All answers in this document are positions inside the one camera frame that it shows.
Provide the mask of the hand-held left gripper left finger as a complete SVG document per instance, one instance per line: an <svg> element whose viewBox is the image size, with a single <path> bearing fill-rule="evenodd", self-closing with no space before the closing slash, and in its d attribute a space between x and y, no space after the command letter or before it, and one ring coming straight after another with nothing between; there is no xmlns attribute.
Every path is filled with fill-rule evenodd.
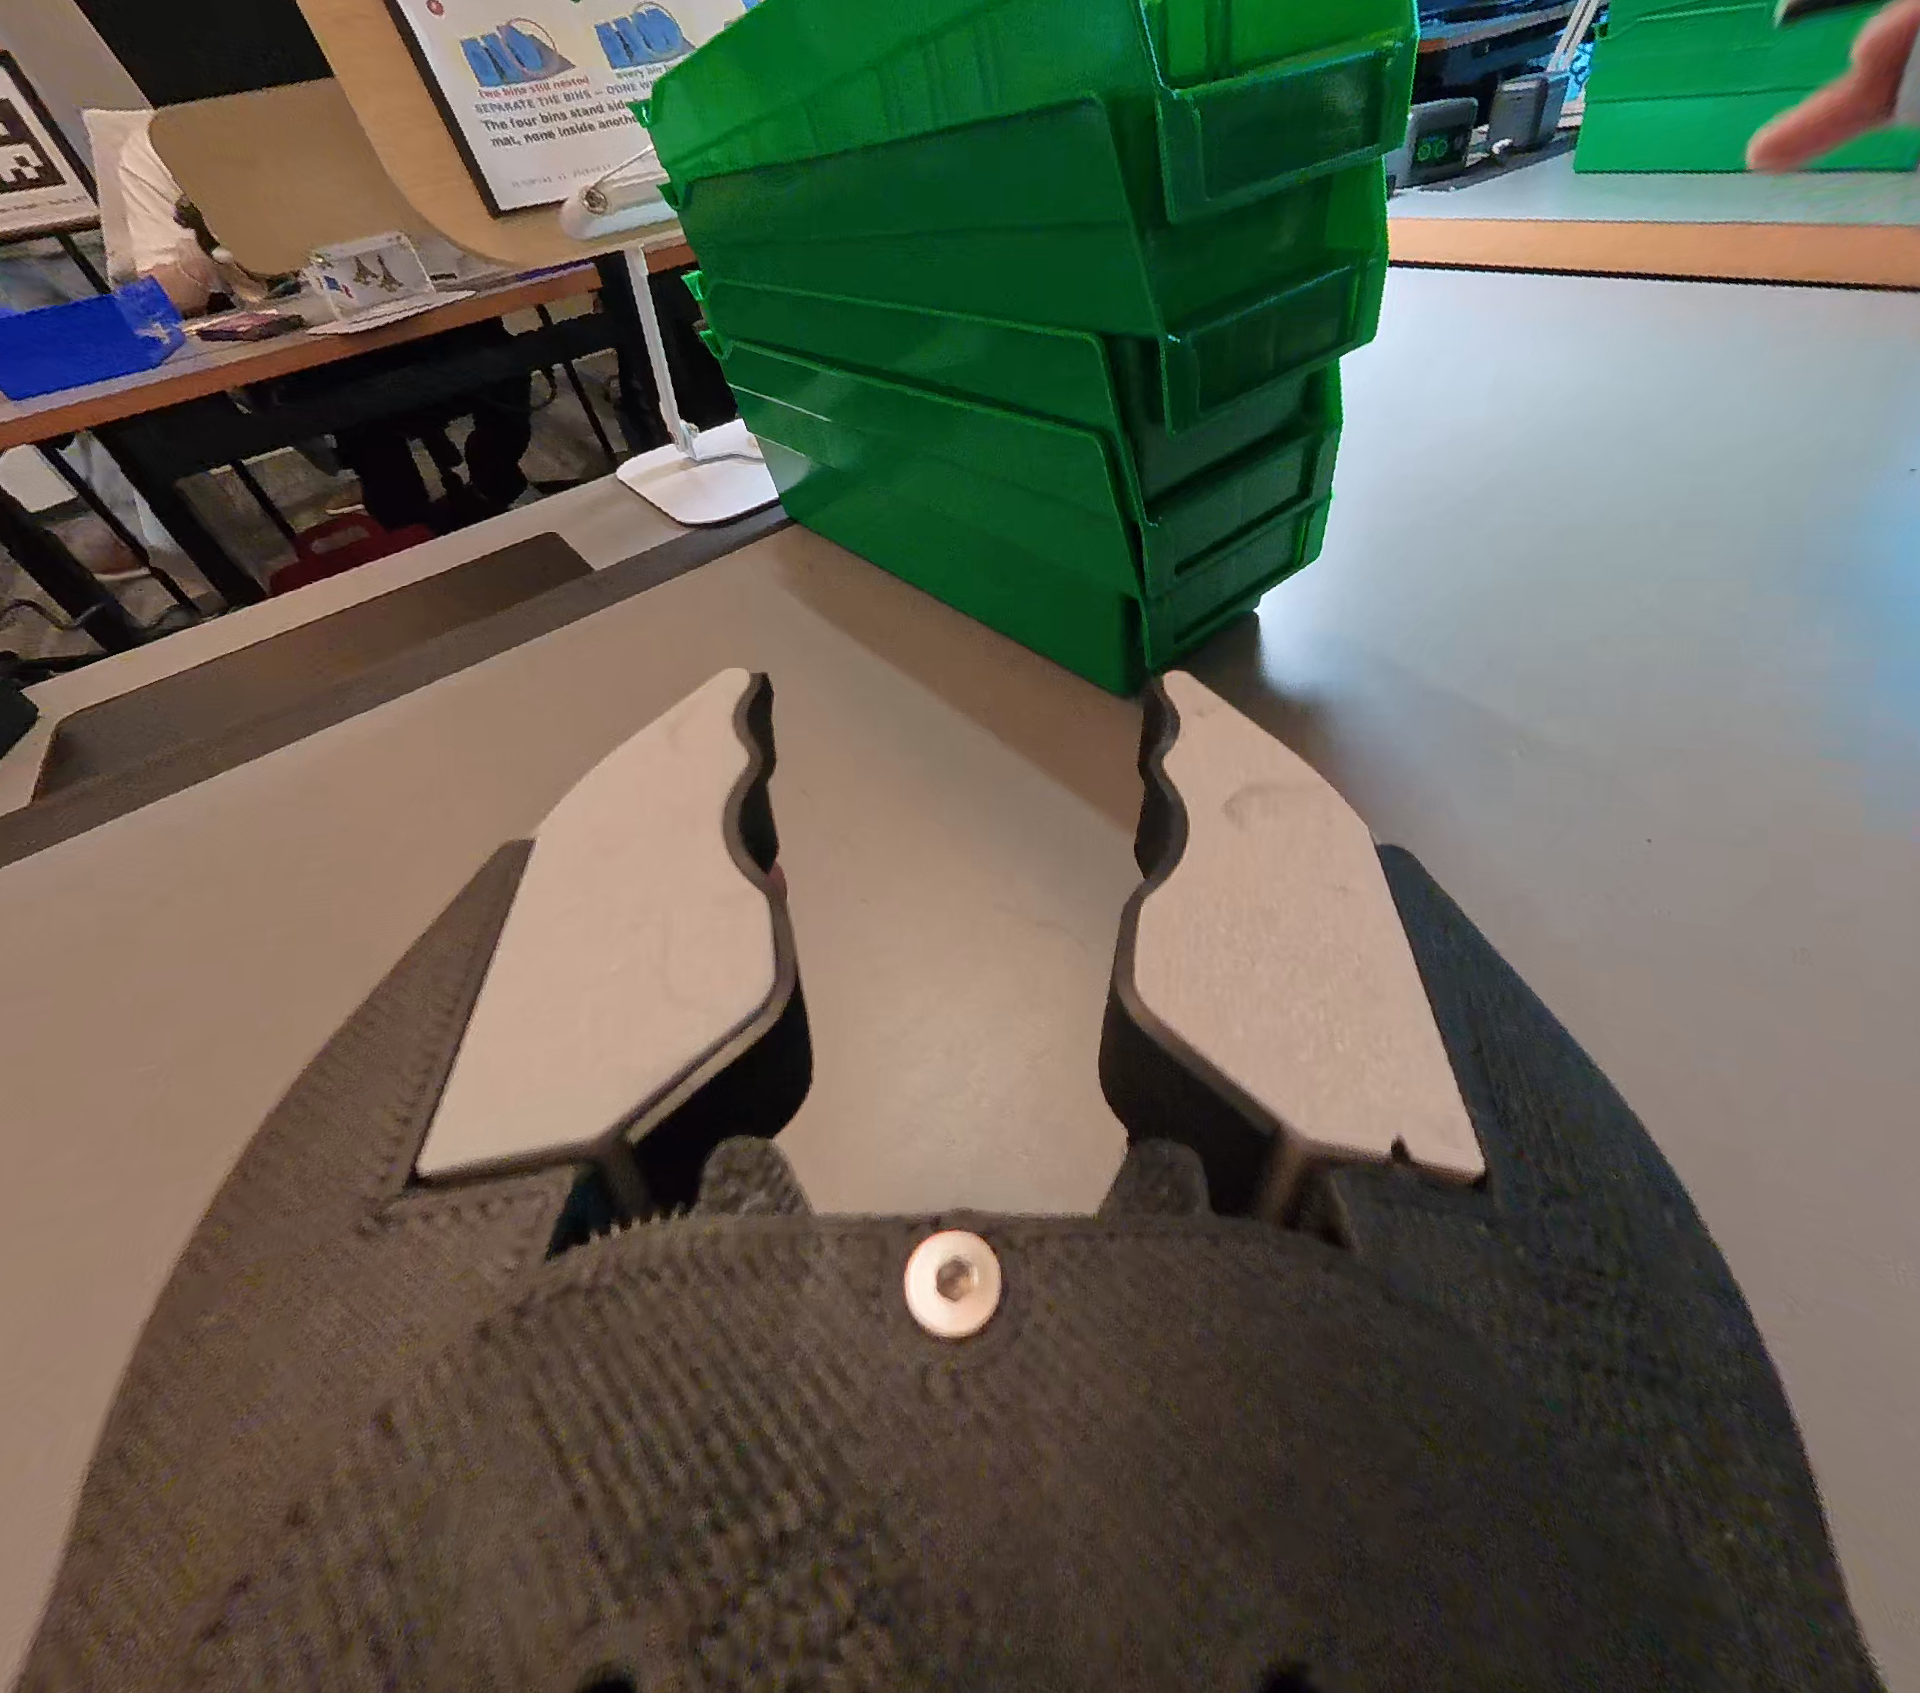
<svg viewBox="0 0 1920 1693"><path fill-rule="evenodd" d="M774 684L713 673L542 818L413 1174L583 1170L624 1219L694 1203L812 1083L771 809Z"/></svg>

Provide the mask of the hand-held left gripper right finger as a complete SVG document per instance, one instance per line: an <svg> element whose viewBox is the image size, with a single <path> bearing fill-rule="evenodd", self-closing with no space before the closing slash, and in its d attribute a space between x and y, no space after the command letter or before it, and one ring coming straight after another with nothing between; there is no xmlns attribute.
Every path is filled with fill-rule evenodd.
<svg viewBox="0 0 1920 1693"><path fill-rule="evenodd" d="M1189 1153L1212 1211L1288 1224L1317 1176L1476 1191L1486 1156L1377 844L1192 673L1141 699L1138 886L1098 1078L1128 1143Z"/></svg>

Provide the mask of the white desk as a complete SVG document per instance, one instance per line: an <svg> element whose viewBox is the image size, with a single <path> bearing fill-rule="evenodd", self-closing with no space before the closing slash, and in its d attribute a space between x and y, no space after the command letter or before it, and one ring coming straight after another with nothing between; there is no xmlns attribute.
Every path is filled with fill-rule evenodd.
<svg viewBox="0 0 1920 1693"><path fill-rule="evenodd" d="M650 592L781 529L647 518L591 480L526 510L230 611L28 688L4 759L13 867L442 679Z"/></svg>

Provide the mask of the wooden edged side table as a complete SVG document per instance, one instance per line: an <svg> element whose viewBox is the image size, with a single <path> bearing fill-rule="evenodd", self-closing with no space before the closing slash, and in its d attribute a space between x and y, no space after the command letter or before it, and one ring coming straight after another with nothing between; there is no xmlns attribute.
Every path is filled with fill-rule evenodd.
<svg viewBox="0 0 1920 1693"><path fill-rule="evenodd" d="M1913 171L1578 171L1491 159L1387 199L1397 265L1791 287L1917 287Z"/></svg>

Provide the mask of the grey charger device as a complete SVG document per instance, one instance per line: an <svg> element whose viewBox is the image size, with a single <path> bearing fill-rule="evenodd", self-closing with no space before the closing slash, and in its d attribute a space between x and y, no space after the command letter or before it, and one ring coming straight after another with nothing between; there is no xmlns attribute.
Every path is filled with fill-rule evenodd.
<svg viewBox="0 0 1920 1693"><path fill-rule="evenodd" d="M1486 150L1508 157L1550 144L1560 128L1570 78L1572 71L1560 67L1501 79L1486 119Z"/></svg>

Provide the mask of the grey device green display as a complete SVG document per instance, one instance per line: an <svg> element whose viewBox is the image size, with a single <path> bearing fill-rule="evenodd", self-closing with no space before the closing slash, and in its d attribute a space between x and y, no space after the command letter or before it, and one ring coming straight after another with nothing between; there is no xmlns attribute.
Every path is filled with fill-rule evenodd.
<svg viewBox="0 0 1920 1693"><path fill-rule="evenodd" d="M1405 117L1403 140L1384 161L1387 193L1446 181L1469 166L1480 131L1476 96L1418 100Z"/></svg>

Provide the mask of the white board stand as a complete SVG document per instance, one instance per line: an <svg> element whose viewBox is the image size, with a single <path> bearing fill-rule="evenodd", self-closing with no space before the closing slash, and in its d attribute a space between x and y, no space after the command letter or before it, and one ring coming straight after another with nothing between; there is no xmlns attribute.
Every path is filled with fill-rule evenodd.
<svg viewBox="0 0 1920 1693"><path fill-rule="evenodd" d="M681 414L646 255L630 244L621 257L667 439L627 459L614 479L680 529L717 529L775 506L775 480L741 419L700 430Z"/></svg>

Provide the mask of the red bag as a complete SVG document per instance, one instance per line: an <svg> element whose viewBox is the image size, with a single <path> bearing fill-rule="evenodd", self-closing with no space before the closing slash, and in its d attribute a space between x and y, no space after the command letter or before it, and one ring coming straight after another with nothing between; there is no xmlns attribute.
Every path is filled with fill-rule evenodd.
<svg viewBox="0 0 1920 1693"><path fill-rule="evenodd" d="M426 527L385 529L363 509L334 515L296 533L292 558L269 575L265 592L283 597L427 544L433 536Z"/></svg>

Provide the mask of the long wooden table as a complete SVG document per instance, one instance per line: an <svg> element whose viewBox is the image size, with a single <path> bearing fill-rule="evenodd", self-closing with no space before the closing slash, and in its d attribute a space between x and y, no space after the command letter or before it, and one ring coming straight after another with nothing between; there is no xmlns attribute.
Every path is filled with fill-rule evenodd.
<svg viewBox="0 0 1920 1693"><path fill-rule="evenodd" d="M630 278L630 262L612 250L590 259L511 273L463 296L443 293L426 310L355 332L308 328L261 340L207 340L189 334L163 363L108 383L80 384L28 401L2 403L2 449L59 441L174 408L215 393L296 377L349 357L419 345L437 337L542 305L587 300L612 305L612 273Z"/></svg>

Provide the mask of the small clear picture stand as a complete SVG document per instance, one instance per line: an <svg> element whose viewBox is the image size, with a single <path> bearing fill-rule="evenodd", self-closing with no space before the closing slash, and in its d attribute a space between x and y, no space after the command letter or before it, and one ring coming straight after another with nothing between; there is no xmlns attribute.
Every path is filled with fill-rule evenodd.
<svg viewBox="0 0 1920 1693"><path fill-rule="evenodd" d="M431 303L437 287L418 247L406 231L318 246L300 268L320 313L313 323L348 328Z"/></svg>

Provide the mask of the white sheet holder bar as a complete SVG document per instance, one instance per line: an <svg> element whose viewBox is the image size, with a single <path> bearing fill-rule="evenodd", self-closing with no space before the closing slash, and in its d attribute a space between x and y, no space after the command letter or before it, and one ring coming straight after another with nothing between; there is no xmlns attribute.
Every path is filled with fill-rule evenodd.
<svg viewBox="0 0 1920 1693"><path fill-rule="evenodd" d="M557 215L563 233L579 242L631 240L677 221L664 166L651 145L565 196Z"/></svg>

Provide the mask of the blue plastic bin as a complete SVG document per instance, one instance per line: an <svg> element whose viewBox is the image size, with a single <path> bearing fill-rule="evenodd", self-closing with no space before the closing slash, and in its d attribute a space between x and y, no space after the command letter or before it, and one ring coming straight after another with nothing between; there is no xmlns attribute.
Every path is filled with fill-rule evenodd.
<svg viewBox="0 0 1920 1693"><path fill-rule="evenodd" d="M156 278L2 313L2 394L13 403L105 384L167 363L186 327Z"/></svg>

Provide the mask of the small wooden display board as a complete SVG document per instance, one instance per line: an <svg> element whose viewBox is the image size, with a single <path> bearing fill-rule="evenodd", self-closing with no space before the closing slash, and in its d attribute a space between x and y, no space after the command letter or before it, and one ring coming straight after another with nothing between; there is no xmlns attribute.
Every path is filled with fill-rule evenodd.
<svg viewBox="0 0 1920 1693"><path fill-rule="evenodd" d="M436 233L334 78L157 106L150 140L217 246L254 273L300 269L336 242Z"/></svg>

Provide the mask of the black white marker sign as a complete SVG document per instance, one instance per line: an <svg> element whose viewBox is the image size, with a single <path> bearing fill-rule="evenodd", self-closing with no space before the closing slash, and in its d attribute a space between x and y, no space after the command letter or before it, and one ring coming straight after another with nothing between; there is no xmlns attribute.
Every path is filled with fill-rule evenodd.
<svg viewBox="0 0 1920 1693"><path fill-rule="evenodd" d="M2 50L2 244L56 238L99 221L94 180L33 84Z"/></svg>

